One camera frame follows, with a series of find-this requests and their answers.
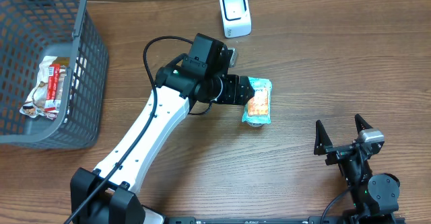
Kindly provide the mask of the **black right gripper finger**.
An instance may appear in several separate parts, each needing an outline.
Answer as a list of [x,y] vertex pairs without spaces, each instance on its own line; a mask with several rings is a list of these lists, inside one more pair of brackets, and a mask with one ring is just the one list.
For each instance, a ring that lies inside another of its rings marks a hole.
[[372,127],[359,114],[356,114],[354,116],[354,120],[359,138],[364,133],[369,133],[370,131],[372,131]]
[[327,150],[332,148],[333,144],[320,120],[316,121],[316,138],[314,144],[314,154],[324,155],[327,154]]

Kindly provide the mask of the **teal snack packet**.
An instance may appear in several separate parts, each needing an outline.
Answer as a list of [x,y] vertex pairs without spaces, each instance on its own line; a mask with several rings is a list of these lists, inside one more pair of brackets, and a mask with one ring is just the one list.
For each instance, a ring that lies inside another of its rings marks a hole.
[[242,122],[270,124],[272,82],[269,79],[254,77],[249,79],[255,90],[255,96],[244,107]]

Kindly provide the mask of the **green lid jar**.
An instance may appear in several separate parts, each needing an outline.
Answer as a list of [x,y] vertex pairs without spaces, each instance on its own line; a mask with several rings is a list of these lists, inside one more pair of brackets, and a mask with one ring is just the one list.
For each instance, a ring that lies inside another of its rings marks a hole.
[[263,126],[263,124],[261,124],[261,123],[255,123],[255,122],[247,122],[250,126],[252,126],[252,127],[260,127],[260,126]]

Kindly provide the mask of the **red snack stick packet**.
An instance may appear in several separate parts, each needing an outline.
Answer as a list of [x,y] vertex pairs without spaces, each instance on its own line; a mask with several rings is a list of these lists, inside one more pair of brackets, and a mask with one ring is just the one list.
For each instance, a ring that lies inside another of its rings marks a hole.
[[44,105],[45,112],[54,112],[58,110],[60,100],[57,99],[59,90],[60,64],[52,64],[48,68],[48,91]]

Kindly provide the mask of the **brown cookie bag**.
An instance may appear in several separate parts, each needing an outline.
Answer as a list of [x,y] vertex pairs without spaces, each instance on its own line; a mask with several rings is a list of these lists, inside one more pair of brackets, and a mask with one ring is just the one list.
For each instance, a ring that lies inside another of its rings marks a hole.
[[57,99],[61,101],[63,95],[63,85],[65,82],[65,76],[67,74],[66,69],[69,66],[69,58],[45,56],[42,62],[39,64],[39,71],[36,77],[36,85],[28,94],[26,101],[20,108],[21,114],[30,118],[38,118],[39,116],[43,116],[49,120],[55,120],[57,118],[57,115],[60,111],[61,103],[59,104],[58,110],[54,112],[44,111],[44,105],[48,91],[48,68],[52,64],[60,64],[61,66],[59,90],[57,93]]

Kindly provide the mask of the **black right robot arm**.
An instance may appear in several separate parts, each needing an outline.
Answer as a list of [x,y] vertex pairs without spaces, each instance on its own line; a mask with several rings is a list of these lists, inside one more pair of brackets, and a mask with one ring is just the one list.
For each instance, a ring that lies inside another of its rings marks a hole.
[[[323,126],[316,121],[314,154],[326,156],[327,165],[338,165],[347,189],[336,196],[325,208],[320,223],[404,223],[396,218],[399,210],[400,180],[393,174],[372,173],[368,160],[380,152],[385,136],[368,124],[359,114],[354,117],[358,137],[350,144],[335,146]],[[350,194],[353,209],[339,217],[328,217],[331,207]]]

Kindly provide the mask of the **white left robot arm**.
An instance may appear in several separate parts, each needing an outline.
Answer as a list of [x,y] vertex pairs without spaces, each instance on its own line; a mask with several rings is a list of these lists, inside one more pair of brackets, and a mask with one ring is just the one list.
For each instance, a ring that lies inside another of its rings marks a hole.
[[73,175],[67,223],[168,223],[141,204],[137,195],[153,160],[196,102],[244,106],[255,91],[247,76],[228,74],[235,48],[203,34],[182,53],[149,75],[151,95],[120,143],[92,170]]

